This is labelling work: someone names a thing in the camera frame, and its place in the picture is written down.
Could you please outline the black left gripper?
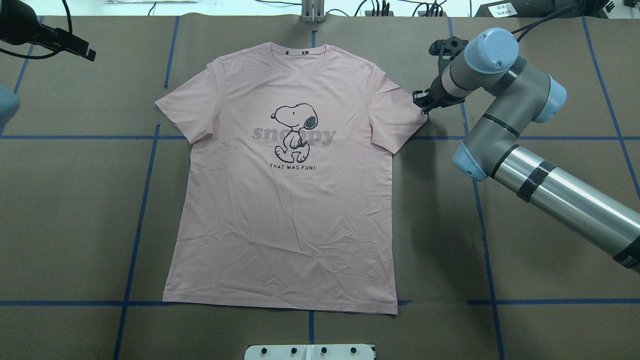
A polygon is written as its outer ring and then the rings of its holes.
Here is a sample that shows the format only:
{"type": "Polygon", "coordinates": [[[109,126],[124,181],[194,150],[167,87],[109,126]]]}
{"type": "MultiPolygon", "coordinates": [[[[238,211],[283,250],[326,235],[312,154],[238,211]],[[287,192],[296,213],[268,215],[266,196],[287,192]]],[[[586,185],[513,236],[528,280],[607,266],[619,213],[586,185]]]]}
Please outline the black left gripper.
{"type": "Polygon", "coordinates": [[[21,0],[2,0],[0,13],[0,39],[3,43],[12,46],[33,44],[51,51],[46,55],[18,54],[2,48],[0,52],[5,55],[26,60],[45,60],[54,57],[61,52],[68,52],[90,62],[95,61],[96,51],[84,39],[73,34],[73,22],[69,5],[66,0],[64,6],[67,30],[53,28],[40,23],[35,10],[21,0]]]}

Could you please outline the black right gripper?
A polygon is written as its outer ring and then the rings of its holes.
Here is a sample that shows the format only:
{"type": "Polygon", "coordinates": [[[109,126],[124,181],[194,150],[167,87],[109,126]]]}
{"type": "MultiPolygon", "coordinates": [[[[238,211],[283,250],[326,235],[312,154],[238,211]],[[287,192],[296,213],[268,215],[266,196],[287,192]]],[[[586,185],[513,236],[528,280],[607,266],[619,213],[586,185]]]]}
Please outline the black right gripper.
{"type": "Polygon", "coordinates": [[[451,75],[451,64],[464,52],[468,43],[466,39],[451,36],[448,39],[437,39],[430,45],[429,54],[438,57],[438,75],[428,89],[413,92],[413,104],[420,108],[423,115],[428,115],[434,109],[465,102],[470,91],[455,83],[451,75]]]}

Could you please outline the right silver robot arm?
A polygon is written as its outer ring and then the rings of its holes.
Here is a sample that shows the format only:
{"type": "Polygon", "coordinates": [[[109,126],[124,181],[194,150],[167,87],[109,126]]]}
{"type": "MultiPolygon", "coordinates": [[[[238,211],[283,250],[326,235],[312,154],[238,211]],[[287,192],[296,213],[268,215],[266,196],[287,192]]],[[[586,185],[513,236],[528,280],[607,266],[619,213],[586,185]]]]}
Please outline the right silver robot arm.
{"type": "Polygon", "coordinates": [[[413,102],[424,114],[461,105],[478,89],[493,96],[452,163],[477,182],[496,180],[617,264],[638,272],[638,212],[519,144],[530,124],[544,123],[562,109],[565,87],[521,56],[514,34],[500,27],[469,41],[437,39],[429,54],[438,57],[438,75],[428,89],[413,92],[413,102]]]}

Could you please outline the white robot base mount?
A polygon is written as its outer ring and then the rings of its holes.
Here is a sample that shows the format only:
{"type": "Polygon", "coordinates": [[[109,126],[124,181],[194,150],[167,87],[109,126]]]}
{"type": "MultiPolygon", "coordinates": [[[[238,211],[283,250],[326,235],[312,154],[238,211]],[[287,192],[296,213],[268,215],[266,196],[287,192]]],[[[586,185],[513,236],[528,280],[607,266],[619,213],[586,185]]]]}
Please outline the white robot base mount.
{"type": "Polygon", "coordinates": [[[354,344],[263,344],[251,345],[245,360],[376,360],[374,345],[354,344]]]}

